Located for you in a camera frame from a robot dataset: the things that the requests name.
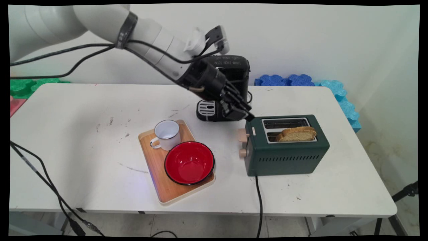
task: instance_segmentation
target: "toast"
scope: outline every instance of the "toast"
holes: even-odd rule
[[[277,142],[300,142],[312,141],[315,139],[317,132],[313,127],[295,127],[281,131],[276,136]]]

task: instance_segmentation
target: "wooden tray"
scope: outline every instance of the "wooden tray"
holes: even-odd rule
[[[195,141],[186,122],[184,120],[176,120],[176,122],[180,126],[181,142]],[[171,181],[166,175],[163,165],[168,152],[162,148],[153,149],[150,146],[150,141],[155,137],[155,131],[149,130],[139,134],[138,140],[143,149],[159,202],[162,205],[170,205],[214,183],[214,171],[204,181],[195,185],[184,186]]]

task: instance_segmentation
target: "black coffee maker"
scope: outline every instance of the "black coffee maker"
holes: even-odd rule
[[[250,63],[246,58],[238,55],[215,55],[206,57],[205,60],[222,72],[238,89],[242,98],[248,101]],[[223,108],[217,101],[199,101],[196,105],[196,116],[202,121],[231,121],[223,116]]]

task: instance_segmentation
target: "bowl rim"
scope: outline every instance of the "bowl rim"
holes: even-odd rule
[[[198,184],[198,183],[200,183],[200,182],[202,182],[202,181],[204,181],[212,172],[213,172],[213,170],[214,170],[214,166],[215,166],[215,157],[214,157],[214,154],[213,154],[213,152],[211,151],[211,149],[207,146],[207,145],[205,145],[204,143],[201,143],[201,142],[196,142],[196,143],[199,143],[199,144],[202,144],[202,145],[204,145],[206,148],[208,148],[208,150],[211,152],[211,155],[212,155],[212,157],[213,157],[213,166],[211,167],[211,170],[210,170],[210,172],[204,177],[204,178],[202,178],[201,180],[199,180],[199,181],[197,181],[197,182],[194,182],[194,183],[189,183],[189,184],[187,184],[187,183],[180,183],[180,182],[178,182],[178,181],[176,181],[176,180],[174,180],[169,174],[168,174],[168,171],[166,170],[166,159],[168,158],[168,155],[169,155],[169,153],[174,149],[174,148],[176,148],[177,146],[179,146],[179,145],[181,145],[181,144],[183,144],[183,143],[188,143],[188,142],[196,142],[196,141],[187,141],[187,142],[181,142],[181,143],[178,143],[177,145],[175,145],[173,148],[171,148],[171,150],[169,150],[168,151],[168,153],[166,154],[166,156],[165,156],[165,160],[163,161],[163,168],[164,168],[164,170],[165,170],[165,173],[166,173],[166,175],[171,179],[171,181],[173,181],[173,182],[175,182],[175,183],[177,183],[177,184],[180,184],[180,185],[183,185],[183,186],[190,186],[190,185],[195,185],[195,184]]]

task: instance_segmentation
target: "pink foam block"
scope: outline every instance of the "pink foam block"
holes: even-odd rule
[[[26,99],[14,99],[10,96],[10,117],[24,104]]]

